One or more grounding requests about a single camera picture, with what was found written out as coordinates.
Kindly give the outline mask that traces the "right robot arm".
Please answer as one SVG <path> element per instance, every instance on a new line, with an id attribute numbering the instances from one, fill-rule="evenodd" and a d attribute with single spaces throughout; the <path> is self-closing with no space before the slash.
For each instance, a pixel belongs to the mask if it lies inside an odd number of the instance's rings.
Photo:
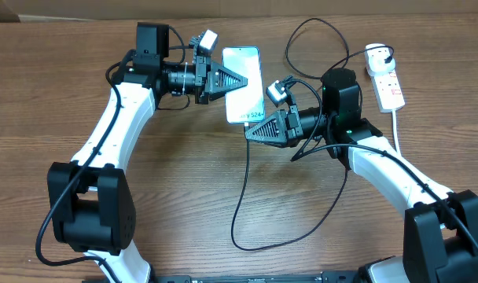
<path id="1" fill-rule="evenodd" d="M 322 139 L 321 150 L 370 182 L 403 217 L 403 253 L 360 267 L 355 282 L 478 282 L 478 196 L 455 193 L 431 180 L 396 152 L 362 113 L 355 74 L 324 75 L 318 106 L 300 110 L 289 76 L 266 89 L 276 105 L 287 104 L 248 129 L 248 142 L 278 148 Z"/>

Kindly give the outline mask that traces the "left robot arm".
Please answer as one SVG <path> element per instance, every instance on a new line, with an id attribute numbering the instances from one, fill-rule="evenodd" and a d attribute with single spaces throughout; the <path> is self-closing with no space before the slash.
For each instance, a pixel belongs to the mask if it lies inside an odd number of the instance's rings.
<path id="1" fill-rule="evenodd" d="M 136 209 L 127 165 L 165 94 L 193 95 L 198 104 L 207 104 L 246 86 L 244 76 L 212 60 L 217 42 L 217 34 L 207 30 L 179 47 L 193 50 L 192 64 L 167 62 L 167 26 L 139 27 L 135 49 L 105 72 L 111 93 L 93 133 L 70 162 L 55 162 L 47 173 L 50 210 L 35 241 L 42 263 L 52 265 L 42 254 L 43 235 L 51 226 L 57 241 L 80 254 L 60 265 L 94 261 L 107 282 L 156 281 L 153 266 L 134 243 Z"/>

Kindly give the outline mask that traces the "blue Samsung Galaxy smartphone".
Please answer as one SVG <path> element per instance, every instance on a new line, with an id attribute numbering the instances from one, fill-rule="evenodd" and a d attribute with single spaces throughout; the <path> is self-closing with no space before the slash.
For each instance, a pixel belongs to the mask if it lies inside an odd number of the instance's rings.
<path id="1" fill-rule="evenodd" d="M 226 93 L 228 123 L 258 123 L 265 118 L 260 54 L 256 46 L 226 47 L 222 50 L 225 68 L 245 77 L 246 86 Z"/>

